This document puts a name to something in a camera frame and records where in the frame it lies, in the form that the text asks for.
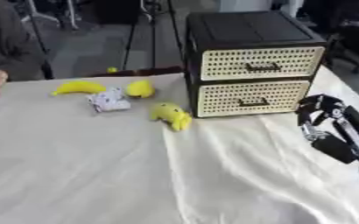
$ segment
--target gray floor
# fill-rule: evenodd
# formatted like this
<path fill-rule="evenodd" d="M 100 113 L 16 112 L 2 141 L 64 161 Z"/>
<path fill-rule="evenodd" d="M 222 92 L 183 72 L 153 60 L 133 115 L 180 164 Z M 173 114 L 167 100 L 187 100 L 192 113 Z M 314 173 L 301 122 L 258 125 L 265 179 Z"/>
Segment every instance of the gray floor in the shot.
<path fill-rule="evenodd" d="M 173 0 L 181 36 L 185 18 L 191 11 L 216 11 L 218 0 Z M 105 73 L 108 67 L 120 68 L 130 27 L 105 25 L 91 29 L 81 24 L 80 31 L 60 31 L 52 23 L 39 21 L 56 78 L 85 77 Z M 127 69 L 150 67 L 150 32 L 145 17 L 137 27 Z M 168 15 L 158 19 L 158 67 L 180 65 L 180 57 L 174 41 L 171 20 Z M 359 74 L 352 74 L 351 65 L 337 62 L 334 72 L 359 93 Z"/>

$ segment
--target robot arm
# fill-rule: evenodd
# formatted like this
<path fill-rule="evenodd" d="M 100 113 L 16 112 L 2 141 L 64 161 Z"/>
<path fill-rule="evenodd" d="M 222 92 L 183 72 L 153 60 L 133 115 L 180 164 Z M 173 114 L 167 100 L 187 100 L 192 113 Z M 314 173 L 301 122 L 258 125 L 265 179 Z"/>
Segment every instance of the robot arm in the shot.
<path fill-rule="evenodd" d="M 312 120 L 311 114 L 318 111 L 321 114 Z M 296 113 L 305 138 L 316 150 L 345 164 L 359 161 L 359 112 L 356 109 L 337 98 L 319 94 L 301 100 Z M 327 119 L 333 120 L 332 124 L 343 140 L 317 129 Z"/>

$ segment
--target white plush toy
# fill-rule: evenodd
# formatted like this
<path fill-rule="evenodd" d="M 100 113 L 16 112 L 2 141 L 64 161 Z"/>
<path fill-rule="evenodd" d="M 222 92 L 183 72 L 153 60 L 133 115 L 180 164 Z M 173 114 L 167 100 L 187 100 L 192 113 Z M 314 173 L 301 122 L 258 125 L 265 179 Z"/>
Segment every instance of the white plush toy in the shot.
<path fill-rule="evenodd" d="M 125 100 L 123 90 L 119 87 L 110 88 L 99 94 L 88 95 L 87 98 L 98 113 L 130 109 L 130 103 Z"/>

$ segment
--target black drawer unit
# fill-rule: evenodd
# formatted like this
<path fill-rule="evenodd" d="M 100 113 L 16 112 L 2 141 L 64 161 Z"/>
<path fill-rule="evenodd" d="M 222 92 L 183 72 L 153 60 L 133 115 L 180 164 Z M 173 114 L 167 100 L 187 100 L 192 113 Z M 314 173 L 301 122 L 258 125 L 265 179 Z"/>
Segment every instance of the black drawer unit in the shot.
<path fill-rule="evenodd" d="M 189 15 L 186 78 L 194 116 L 294 111 L 312 85 L 325 46 L 280 11 Z"/>

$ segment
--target drawer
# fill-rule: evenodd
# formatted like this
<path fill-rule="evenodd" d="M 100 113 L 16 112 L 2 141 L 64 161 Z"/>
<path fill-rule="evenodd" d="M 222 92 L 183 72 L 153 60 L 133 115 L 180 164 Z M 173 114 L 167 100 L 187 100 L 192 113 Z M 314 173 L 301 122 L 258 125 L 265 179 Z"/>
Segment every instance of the drawer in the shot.
<path fill-rule="evenodd" d="M 312 76 L 324 51 L 323 46 L 206 51 L 202 55 L 201 79 L 223 81 Z"/>
<path fill-rule="evenodd" d="M 307 80 L 200 86 L 197 116 L 292 112 L 309 87 Z"/>

